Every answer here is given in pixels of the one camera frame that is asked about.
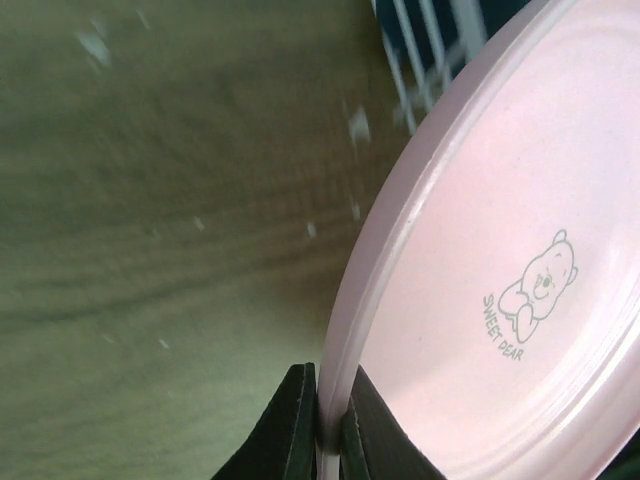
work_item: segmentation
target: cartoon bear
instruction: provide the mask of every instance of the cartoon bear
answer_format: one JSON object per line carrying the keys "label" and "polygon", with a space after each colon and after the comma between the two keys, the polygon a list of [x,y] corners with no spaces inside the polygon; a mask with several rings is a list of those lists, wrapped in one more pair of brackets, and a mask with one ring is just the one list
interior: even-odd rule
{"label": "cartoon bear", "polygon": [[549,316],[567,285],[578,275],[567,232],[560,230],[547,250],[525,268],[522,278],[500,296],[498,309],[512,324],[518,342],[525,343],[538,323]]}

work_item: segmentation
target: wood grain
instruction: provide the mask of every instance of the wood grain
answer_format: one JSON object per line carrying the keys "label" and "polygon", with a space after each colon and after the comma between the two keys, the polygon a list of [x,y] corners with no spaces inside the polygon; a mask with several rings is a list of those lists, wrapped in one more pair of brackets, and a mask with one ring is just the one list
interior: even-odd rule
{"label": "wood grain", "polygon": [[0,477],[209,478],[318,360],[406,142],[368,1],[8,1],[0,32]]}

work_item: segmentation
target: pink bowl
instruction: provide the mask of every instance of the pink bowl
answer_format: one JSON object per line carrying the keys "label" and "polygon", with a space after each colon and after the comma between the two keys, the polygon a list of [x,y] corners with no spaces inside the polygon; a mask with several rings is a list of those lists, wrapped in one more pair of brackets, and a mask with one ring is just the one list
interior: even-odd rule
{"label": "pink bowl", "polygon": [[358,364],[450,480],[595,478],[640,426],[640,2],[540,0],[382,189],[320,369],[337,478]]}

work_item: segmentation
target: bear ear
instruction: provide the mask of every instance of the bear ear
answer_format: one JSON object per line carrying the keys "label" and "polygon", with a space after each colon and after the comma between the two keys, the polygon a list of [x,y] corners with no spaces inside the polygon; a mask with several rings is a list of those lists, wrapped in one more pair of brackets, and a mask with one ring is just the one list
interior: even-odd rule
{"label": "bear ear", "polygon": [[567,282],[567,285],[571,285],[577,276],[578,276],[578,269],[576,267],[573,267],[571,269],[571,273],[569,274],[569,281]]}
{"label": "bear ear", "polygon": [[558,233],[556,233],[556,236],[553,238],[553,244],[555,245],[556,243],[562,242],[566,239],[567,239],[567,231],[560,230]]}

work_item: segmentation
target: pink plate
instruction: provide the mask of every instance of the pink plate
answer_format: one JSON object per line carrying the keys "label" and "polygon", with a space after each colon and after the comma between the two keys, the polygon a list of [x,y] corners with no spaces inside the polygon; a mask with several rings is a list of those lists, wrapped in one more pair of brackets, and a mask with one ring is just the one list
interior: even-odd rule
{"label": "pink plate", "polygon": [[359,363],[451,480],[595,478],[640,426],[640,1],[533,1],[380,193],[319,379]]}

